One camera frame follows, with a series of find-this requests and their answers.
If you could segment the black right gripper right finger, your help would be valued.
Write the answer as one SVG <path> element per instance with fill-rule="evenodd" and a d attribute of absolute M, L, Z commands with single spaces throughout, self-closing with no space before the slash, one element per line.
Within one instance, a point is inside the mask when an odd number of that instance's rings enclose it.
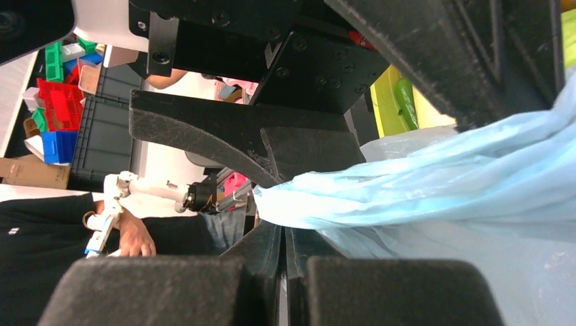
<path fill-rule="evenodd" d="M 349 259 L 312 230 L 285 229 L 291 325 L 502 325 L 463 261 Z"/>

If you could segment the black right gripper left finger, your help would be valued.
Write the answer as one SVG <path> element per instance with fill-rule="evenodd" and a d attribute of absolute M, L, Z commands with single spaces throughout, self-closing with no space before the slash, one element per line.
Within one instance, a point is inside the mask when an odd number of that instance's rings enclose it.
<path fill-rule="evenodd" d="M 262 221 L 220 256 L 76 261 L 41 325 L 275 325 L 282 228 Z"/>

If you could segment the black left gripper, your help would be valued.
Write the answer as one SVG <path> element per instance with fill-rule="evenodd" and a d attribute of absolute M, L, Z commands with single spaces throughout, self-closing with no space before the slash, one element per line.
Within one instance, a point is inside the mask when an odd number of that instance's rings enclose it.
<path fill-rule="evenodd" d="M 148 41 L 149 73 L 258 85 L 258 106 L 134 90 L 133 138 L 198 154 L 262 187 L 365 162 L 339 113 L 389 63 L 326 2 L 130 1 L 128 18 Z"/>

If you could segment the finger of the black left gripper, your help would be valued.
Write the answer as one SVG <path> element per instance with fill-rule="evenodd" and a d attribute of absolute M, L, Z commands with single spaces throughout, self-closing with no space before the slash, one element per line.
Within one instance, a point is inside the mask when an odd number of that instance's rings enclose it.
<path fill-rule="evenodd" d="M 330 1 L 441 113 L 471 130 L 549 109 L 564 86 L 559 1 Z"/>

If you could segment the light blue plastic bag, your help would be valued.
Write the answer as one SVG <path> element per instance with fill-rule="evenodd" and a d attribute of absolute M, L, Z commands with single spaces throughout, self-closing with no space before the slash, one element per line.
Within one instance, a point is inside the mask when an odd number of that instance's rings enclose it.
<path fill-rule="evenodd" d="M 362 147 L 365 163 L 254 191 L 259 217 L 349 258 L 456 259 L 506 325 L 575 324 L 575 70 L 550 110 Z"/>

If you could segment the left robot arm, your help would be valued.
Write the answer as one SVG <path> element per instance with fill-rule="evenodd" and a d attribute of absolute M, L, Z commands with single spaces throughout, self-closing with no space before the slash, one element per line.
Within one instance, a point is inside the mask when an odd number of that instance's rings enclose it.
<path fill-rule="evenodd" d="M 130 134 L 269 187 L 362 161 L 344 113 L 389 66 L 460 131 L 549 109 L 559 1 L 2 1 L 1 62 L 71 33 L 147 70 L 257 82 L 248 106 L 135 90 Z"/>

